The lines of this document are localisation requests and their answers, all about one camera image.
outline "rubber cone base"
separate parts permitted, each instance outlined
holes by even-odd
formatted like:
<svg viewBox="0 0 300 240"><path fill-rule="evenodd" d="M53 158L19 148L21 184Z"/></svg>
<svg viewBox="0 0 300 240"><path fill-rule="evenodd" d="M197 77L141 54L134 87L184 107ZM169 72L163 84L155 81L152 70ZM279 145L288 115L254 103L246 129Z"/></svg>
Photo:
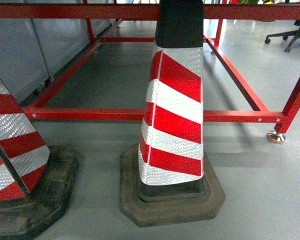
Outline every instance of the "rubber cone base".
<svg viewBox="0 0 300 240"><path fill-rule="evenodd" d="M65 214L79 164L73 153L60 147L50 151L30 198L0 201L0 240L33 239Z"/></svg>
<svg viewBox="0 0 300 240"><path fill-rule="evenodd" d="M202 179L205 193L197 197L141 200L137 144L121 155L120 172L120 210L142 228L210 220L217 216L225 201L225 193L206 155Z"/></svg>

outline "office chair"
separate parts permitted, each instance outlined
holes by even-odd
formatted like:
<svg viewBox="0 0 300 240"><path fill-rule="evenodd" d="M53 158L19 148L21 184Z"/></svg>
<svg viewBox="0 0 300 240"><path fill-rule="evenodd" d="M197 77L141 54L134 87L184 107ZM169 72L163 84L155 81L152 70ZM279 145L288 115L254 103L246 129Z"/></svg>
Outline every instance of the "office chair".
<svg viewBox="0 0 300 240"><path fill-rule="evenodd" d="M300 20L296 20L294 25L300 26ZM287 40L289 36L294 36L293 39L290 41L289 45L285 48L285 52L290 52L292 44L300 38L300 27L298 30L295 31L286 31L286 32L280 32L276 34L270 34L267 35L264 43L269 44L271 42L270 37L282 37L283 40Z"/></svg>

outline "red and white striped traffic cone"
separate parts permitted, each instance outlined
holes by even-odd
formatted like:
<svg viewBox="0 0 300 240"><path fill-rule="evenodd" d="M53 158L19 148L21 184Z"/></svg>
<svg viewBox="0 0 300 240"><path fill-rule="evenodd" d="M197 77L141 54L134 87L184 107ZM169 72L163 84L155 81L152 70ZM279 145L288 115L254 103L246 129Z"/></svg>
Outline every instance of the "red and white striped traffic cone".
<svg viewBox="0 0 300 240"><path fill-rule="evenodd" d="M0 147L31 192L45 170L50 151L1 80ZM0 201L24 196L0 158Z"/></svg>
<svg viewBox="0 0 300 240"><path fill-rule="evenodd" d="M225 194L203 141L203 2L161 0L138 146L121 156L120 209L140 227L216 217Z"/></svg>
<svg viewBox="0 0 300 240"><path fill-rule="evenodd" d="M0 79L0 239L31 239L65 213L78 162L51 149Z"/></svg>
<svg viewBox="0 0 300 240"><path fill-rule="evenodd" d="M147 185L195 181L204 174L203 47L156 46L139 144Z"/></svg>

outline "gray epoxy floor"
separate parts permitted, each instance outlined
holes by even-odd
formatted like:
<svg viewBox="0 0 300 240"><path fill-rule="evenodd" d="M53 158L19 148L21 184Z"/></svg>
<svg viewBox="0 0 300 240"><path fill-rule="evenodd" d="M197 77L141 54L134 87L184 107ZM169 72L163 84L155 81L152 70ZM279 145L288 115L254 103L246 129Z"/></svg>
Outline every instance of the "gray epoxy floor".
<svg viewBox="0 0 300 240"><path fill-rule="evenodd" d="M155 22L123 22L115 35L152 37ZM281 110L300 75L300 39L267 34L293 21L227 20L220 48L271 110ZM216 21L205 20L213 35ZM151 43L107 43L50 101L51 107L142 108ZM204 108L249 110L204 45ZM139 228L119 210L120 154L140 136L139 122L36 122L48 145L74 148L80 171L66 215L38 240L300 240L300 111L282 145L274 124L205 123L204 147L225 191L214 220Z"/></svg>

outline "red steel beam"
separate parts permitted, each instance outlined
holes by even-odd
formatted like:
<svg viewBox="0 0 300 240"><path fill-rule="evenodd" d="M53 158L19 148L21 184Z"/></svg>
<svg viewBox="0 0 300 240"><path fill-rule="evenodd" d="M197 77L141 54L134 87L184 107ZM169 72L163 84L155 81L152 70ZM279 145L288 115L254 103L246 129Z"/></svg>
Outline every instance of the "red steel beam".
<svg viewBox="0 0 300 240"><path fill-rule="evenodd" d="M296 20L300 4L205 4L205 19ZM123 19L156 21L158 4L11 4L0 3L3 19Z"/></svg>
<svg viewBox="0 0 300 240"><path fill-rule="evenodd" d="M104 34L106 37L114 29L116 29L122 20L120 19L113 24ZM29 105L29 107L44 107L47 102L63 87L63 85L81 68L89 57L96 51L96 49L102 44L102 42L95 42L88 47L87 50L82 52L77 59L70 64L70 66L61 73L61 75L49 85L43 92Z"/></svg>
<svg viewBox="0 0 300 240"><path fill-rule="evenodd" d="M300 78L296 83L288 102L286 103L283 114L286 116L286 121L275 125L274 130L279 134L285 134L290 127L292 121L300 109Z"/></svg>
<svg viewBox="0 0 300 240"><path fill-rule="evenodd" d="M52 108L25 107L23 111L29 119L37 120L108 120L142 121L143 109L122 108ZM278 123L286 117L279 111L232 111L205 110L205 122L228 123Z"/></svg>
<svg viewBox="0 0 300 240"><path fill-rule="evenodd" d="M261 101L258 95L253 91L245 79L241 76L235 66L230 60L223 54L214 41L207 37L207 43L212 51L215 53L221 64L224 66L234 83L237 85L245 99L248 101L254 111L268 111L266 105Z"/></svg>
<svg viewBox="0 0 300 240"><path fill-rule="evenodd" d="M86 20L86 26L88 28L90 43L93 44L95 42L95 35L94 35L94 31L92 29L91 20L89 18L86 18L85 20Z"/></svg>
<svg viewBox="0 0 300 240"><path fill-rule="evenodd" d="M96 37L95 39L104 43L153 43L155 41L154 37Z"/></svg>
<svg viewBox="0 0 300 240"><path fill-rule="evenodd" d="M227 0L222 0L222 4L227 4ZM223 19L219 19L218 26L216 28L215 40L214 40L214 43L217 46L219 46L223 23L224 23L224 20Z"/></svg>

